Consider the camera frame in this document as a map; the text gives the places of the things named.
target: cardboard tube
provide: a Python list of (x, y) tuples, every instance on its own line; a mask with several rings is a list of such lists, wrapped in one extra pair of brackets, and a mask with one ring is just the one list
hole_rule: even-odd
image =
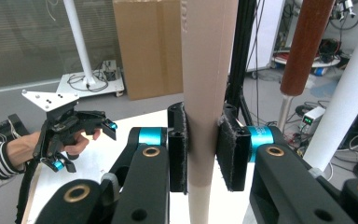
[(298, 96), (303, 92), (334, 2), (335, 0), (303, 1), (282, 78), (283, 94)]
[(358, 45), (319, 123), (304, 160), (324, 170), (358, 115)]
[(208, 223), (217, 121), (222, 114), (238, 1), (181, 2), (191, 223)]

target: person's arm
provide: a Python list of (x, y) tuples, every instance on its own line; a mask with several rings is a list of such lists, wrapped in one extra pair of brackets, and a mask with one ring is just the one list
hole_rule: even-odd
[[(93, 139), (100, 135), (97, 130)], [(23, 172), (24, 163), (33, 157), (34, 148), (40, 133), (32, 133), (8, 143), (0, 143), (0, 187), (12, 180), (12, 177)], [(75, 134), (76, 145), (67, 146), (63, 150), (70, 155), (78, 155), (89, 143), (89, 139), (83, 137), (81, 132)]]

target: white stand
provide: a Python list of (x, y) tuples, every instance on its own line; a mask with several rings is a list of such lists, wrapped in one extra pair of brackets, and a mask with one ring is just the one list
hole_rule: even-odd
[(358, 115), (358, 45), (313, 135), (304, 160), (324, 170)]
[[(63, 0), (63, 3), (65, 4), (66, 13), (68, 15), (69, 23), (71, 24), (72, 33), (74, 34), (77, 51), (84, 72), (63, 75), (60, 85), (57, 89), (57, 92), (77, 93), (79, 97), (98, 95), (98, 94), (104, 94), (109, 92), (117, 92), (117, 96), (122, 95), (122, 92), (124, 91), (124, 85), (121, 76), (119, 76), (114, 81), (107, 82), (106, 88), (97, 91), (98, 89), (103, 88), (106, 85), (106, 82), (95, 79), (93, 76), (93, 71), (91, 70), (89, 55), (87, 53), (86, 44), (84, 42), (83, 33), (81, 31), (74, 0)], [(79, 80), (82, 77), (84, 78), (77, 83), (73, 83), (72, 85), (68, 83), (68, 81), (70, 81), (69, 80), (70, 78)]]
[(98, 94), (105, 94), (110, 92), (115, 92), (116, 96), (121, 96), (124, 91), (123, 77), (120, 72), (118, 72), (115, 61), (105, 61), (103, 62), (103, 67), (101, 70), (94, 71), (95, 74), (101, 73), (104, 76), (103, 71), (116, 71), (116, 78), (112, 81), (107, 81), (107, 86), (103, 90), (98, 90), (106, 85), (106, 82), (95, 79), (95, 84), (90, 85), (89, 91), (83, 81), (80, 80), (84, 75), (83, 72), (65, 74), (62, 76), (60, 84), (57, 89), (57, 93), (76, 93), (79, 97), (86, 97)]

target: gray wall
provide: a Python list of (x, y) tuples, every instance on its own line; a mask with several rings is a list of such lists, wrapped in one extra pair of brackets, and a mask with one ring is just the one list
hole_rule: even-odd
[[(112, 1), (75, 3), (91, 66), (111, 59), (120, 66)], [(82, 70), (63, 1), (0, 0), (0, 88)]]

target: human hand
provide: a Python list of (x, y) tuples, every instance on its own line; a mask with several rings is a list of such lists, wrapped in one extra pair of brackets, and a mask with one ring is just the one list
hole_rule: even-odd
[[(82, 133), (84, 131), (79, 131), (75, 133), (74, 138), (76, 140), (76, 144), (72, 146), (66, 146), (63, 148), (63, 151), (66, 151), (68, 155), (76, 156), (80, 154), (86, 146), (89, 144), (90, 140), (85, 138)], [(94, 135), (92, 136), (92, 140), (97, 140), (98, 137), (101, 135), (101, 130), (96, 129)]]

